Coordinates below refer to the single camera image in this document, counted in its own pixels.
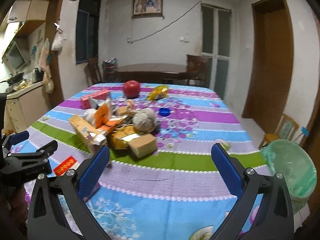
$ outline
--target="electrical wire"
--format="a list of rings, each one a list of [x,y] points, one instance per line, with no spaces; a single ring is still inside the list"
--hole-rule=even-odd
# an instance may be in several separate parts
[[[156,33],[160,32],[160,31],[163,31],[165,28],[169,27],[171,24],[177,22],[179,19],[181,19],[183,16],[185,16],[188,12],[190,12],[194,7],[196,7],[199,3],[201,3],[201,1],[197,2],[192,8],[190,8],[188,11],[186,11],[183,15],[181,15],[178,19],[176,19],[175,21],[173,21],[172,23],[168,24],[167,26],[163,27],[162,29],[156,31],[155,33],[152,33],[152,34],[149,34],[148,36],[145,36],[143,38],[140,38],[140,39],[137,39],[137,40],[134,40],[134,41],[129,41],[128,43],[132,44],[136,41],[141,41],[141,40],[144,40],[150,36],[153,36],[155,35]]]

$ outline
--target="wall cabinet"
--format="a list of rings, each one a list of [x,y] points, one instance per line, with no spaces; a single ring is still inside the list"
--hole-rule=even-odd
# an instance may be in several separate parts
[[[12,5],[8,23],[45,20],[49,0],[16,0]]]

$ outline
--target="framed picture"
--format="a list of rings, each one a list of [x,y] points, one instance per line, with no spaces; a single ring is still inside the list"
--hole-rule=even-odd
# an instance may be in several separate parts
[[[133,0],[132,18],[162,17],[162,0]]]

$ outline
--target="glass door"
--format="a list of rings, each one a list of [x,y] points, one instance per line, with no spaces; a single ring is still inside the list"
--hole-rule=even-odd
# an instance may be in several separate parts
[[[212,57],[204,86],[224,98],[230,61],[231,11],[202,4],[202,55]]]

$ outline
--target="red apple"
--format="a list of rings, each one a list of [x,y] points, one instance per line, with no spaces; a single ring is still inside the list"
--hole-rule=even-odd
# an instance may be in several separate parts
[[[140,93],[140,83],[135,80],[130,80],[124,83],[123,93],[127,98],[137,98]]]

